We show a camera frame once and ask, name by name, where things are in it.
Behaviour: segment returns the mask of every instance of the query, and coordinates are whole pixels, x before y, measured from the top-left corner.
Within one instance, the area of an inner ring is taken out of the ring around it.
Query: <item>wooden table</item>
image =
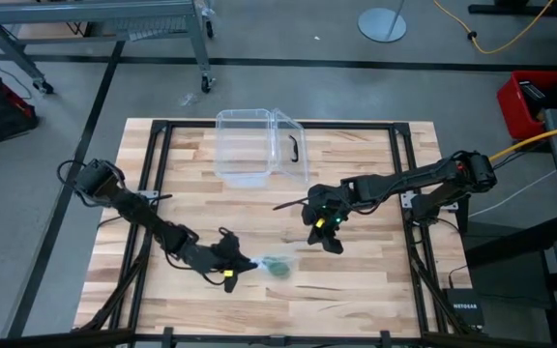
[[[152,121],[129,119],[126,124],[116,164],[126,173],[129,188],[138,185]],[[417,164],[439,160],[433,124],[412,122],[410,128]],[[387,131],[307,130],[307,142],[311,185],[336,186],[349,176],[394,173]],[[169,267],[154,242],[139,333],[161,334],[164,327],[173,327],[177,334],[379,336],[387,330],[392,337],[420,336],[397,196],[375,214],[353,215],[345,222],[338,232],[345,252],[331,254],[320,245],[307,245],[309,229],[302,224],[299,206],[272,211],[277,204],[306,196],[305,190],[227,188],[214,175],[214,144],[214,129],[174,131],[162,187],[162,194],[173,198],[161,202],[159,215],[197,232],[203,245],[217,242],[218,228],[225,226],[236,232],[249,257],[287,254],[298,261],[289,279],[253,270],[242,274],[235,291],[226,294],[197,273]],[[402,141],[399,144],[405,170]],[[115,216],[113,210],[103,212],[103,220]],[[448,213],[440,218],[456,222]],[[115,288],[129,226],[118,220],[99,229],[76,326],[87,322]],[[463,246],[446,223],[431,226],[430,235],[443,287],[449,271],[465,265]],[[466,269],[454,272],[453,281],[456,287],[471,287]],[[430,329],[435,331],[432,300],[423,288]],[[122,325],[130,300],[125,300]]]

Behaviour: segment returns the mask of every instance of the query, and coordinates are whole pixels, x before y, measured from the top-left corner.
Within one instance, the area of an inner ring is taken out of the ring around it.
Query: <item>cart wheel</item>
[[[35,89],[40,91],[40,93],[42,94],[49,95],[55,93],[53,86],[51,86],[48,82],[43,82],[41,84],[34,82],[32,83],[32,85],[34,86]]]
[[[209,20],[205,22],[205,33],[208,36],[208,38],[210,39],[214,38],[214,28],[212,27],[212,22]]]
[[[210,86],[210,79],[208,76],[201,77],[201,91],[203,93],[208,94],[212,91],[212,87]]]

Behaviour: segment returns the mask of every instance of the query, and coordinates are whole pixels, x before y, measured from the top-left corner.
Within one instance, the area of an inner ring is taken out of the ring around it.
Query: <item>red bin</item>
[[[542,91],[557,85],[557,72],[513,72],[511,79],[498,91],[498,102],[513,139],[523,140],[544,132],[542,122],[535,120],[523,98],[519,81],[530,81]]]

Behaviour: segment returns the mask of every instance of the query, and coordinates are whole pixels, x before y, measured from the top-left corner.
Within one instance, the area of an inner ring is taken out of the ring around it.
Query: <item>plastic container lid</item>
[[[221,111],[216,150],[215,174],[232,188],[267,187],[275,173],[308,184],[305,130],[277,109]]]

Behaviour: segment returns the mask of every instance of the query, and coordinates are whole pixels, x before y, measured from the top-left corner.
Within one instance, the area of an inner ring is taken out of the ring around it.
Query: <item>metal stand base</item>
[[[391,43],[405,35],[407,24],[395,11],[368,9],[358,18],[358,28],[364,36],[379,43]]]

